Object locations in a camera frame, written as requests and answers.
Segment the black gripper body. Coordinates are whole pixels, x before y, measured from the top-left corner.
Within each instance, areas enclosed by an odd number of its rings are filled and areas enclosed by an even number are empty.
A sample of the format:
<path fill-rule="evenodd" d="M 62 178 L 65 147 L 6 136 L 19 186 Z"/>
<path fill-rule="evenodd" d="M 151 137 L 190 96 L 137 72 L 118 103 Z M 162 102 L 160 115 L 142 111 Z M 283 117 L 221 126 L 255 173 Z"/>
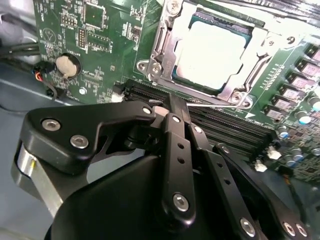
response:
<path fill-rule="evenodd" d="M 160 160 L 141 157 L 74 192 L 60 207 L 48 235 L 51 240 L 242 240 L 245 203 L 256 224 L 256 239 L 273 240 L 271 215 L 251 198 L 234 193 L 230 209 L 223 189 L 235 186 L 222 178 L 223 158 L 202 151 L 203 173 L 193 173 L 195 219 L 186 226 L 166 216 L 161 203 Z"/>

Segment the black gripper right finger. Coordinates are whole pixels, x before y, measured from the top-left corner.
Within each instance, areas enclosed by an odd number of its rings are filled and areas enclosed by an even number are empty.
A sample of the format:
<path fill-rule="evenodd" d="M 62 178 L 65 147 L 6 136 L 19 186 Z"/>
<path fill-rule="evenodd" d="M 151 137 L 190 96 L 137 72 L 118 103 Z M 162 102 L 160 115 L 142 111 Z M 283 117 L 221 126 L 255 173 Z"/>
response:
<path fill-rule="evenodd" d="M 203 159 L 227 219 L 229 240 L 310 240 L 300 218 L 224 143 L 211 147 L 204 131 L 191 122 L 188 104 L 180 100 L 191 144 Z"/>

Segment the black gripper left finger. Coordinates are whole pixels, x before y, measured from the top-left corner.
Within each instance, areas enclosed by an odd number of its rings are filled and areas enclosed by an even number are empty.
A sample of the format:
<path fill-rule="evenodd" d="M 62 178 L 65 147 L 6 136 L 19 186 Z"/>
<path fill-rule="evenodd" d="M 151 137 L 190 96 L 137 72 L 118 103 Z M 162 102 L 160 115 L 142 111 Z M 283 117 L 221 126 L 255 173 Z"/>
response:
<path fill-rule="evenodd" d="M 164 164 L 160 217 L 189 226 L 196 217 L 194 127 L 176 95 L 156 107 L 135 100 L 34 109 L 22 123 L 13 178 L 44 202 L 56 222 L 67 198 L 87 185 L 91 163 L 144 149 Z"/>

